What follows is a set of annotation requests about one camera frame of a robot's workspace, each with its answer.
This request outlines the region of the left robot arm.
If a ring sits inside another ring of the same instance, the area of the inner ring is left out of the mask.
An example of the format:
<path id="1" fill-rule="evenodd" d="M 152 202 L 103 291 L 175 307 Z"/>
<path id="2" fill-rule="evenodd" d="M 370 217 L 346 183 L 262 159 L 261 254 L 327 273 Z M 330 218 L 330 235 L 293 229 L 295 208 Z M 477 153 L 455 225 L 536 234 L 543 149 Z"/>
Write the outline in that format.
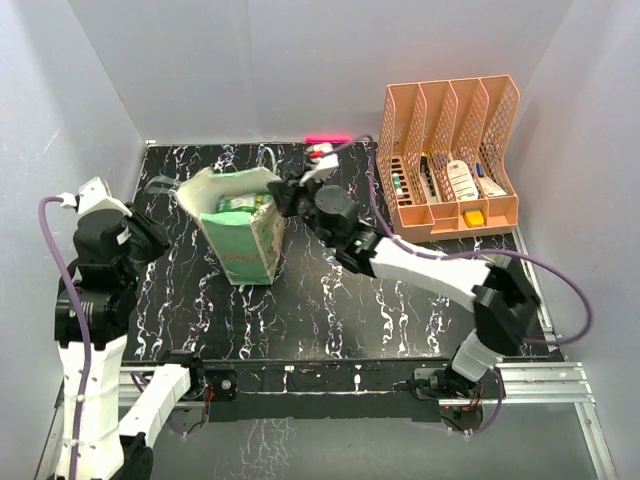
<path id="1" fill-rule="evenodd" d="M 153 448 L 172 410 L 194 399 L 207 376 L 194 353 L 168 352 L 125 416 L 120 372 L 141 269 L 170 243 L 165 229 L 133 205 L 81 212 L 77 253 L 65 262 L 50 230 L 51 203 L 79 209 L 63 195 L 42 199 L 39 223 L 60 271 L 54 340 L 63 367 L 63 427 L 55 479 L 148 479 Z"/>

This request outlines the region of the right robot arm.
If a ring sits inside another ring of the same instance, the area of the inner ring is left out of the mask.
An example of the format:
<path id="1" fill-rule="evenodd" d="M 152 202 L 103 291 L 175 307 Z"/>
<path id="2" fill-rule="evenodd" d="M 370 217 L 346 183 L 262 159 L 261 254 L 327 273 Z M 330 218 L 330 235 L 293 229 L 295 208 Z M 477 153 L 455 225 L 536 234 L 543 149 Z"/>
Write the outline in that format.
<path id="1" fill-rule="evenodd" d="M 517 258 L 453 259 L 412 246 L 360 219 L 358 204 L 336 185 L 288 179 L 267 188 L 279 213 L 299 218 L 348 271 L 412 284 L 473 314 L 474 327 L 447 366 L 410 380 L 415 395 L 474 398 L 487 371 L 519 352 L 540 298 Z"/>

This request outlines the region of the green snack packet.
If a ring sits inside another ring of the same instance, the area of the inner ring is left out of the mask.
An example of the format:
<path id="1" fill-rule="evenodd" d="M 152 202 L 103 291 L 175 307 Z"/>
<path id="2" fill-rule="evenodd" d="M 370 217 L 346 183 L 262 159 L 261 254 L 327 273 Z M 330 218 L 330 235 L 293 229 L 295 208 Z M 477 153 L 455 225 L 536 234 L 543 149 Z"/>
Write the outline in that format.
<path id="1" fill-rule="evenodd" d="M 216 203 L 215 213 L 245 212 L 254 214 L 272 202 L 273 196 L 268 192 L 248 193 L 235 197 L 223 196 Z"/>

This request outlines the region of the green paper bag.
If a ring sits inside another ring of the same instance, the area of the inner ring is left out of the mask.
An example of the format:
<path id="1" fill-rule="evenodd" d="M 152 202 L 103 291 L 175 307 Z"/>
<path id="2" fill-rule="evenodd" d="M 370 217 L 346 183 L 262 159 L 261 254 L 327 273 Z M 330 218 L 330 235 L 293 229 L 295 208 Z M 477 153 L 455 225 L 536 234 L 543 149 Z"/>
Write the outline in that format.
<path id="1" fill-rule="evenodd" d="M 254 214 L 215 213 L 223 196 L 268 192 L 279 176 L 265 167 L 217 173 L 206 167 L 178 181 L 158 175 L 144 187 L 149 194 L 168 194 L 198 225 L 232 285 L 271 285 L 282 253 L 284 219 L 275 202 Z"/>

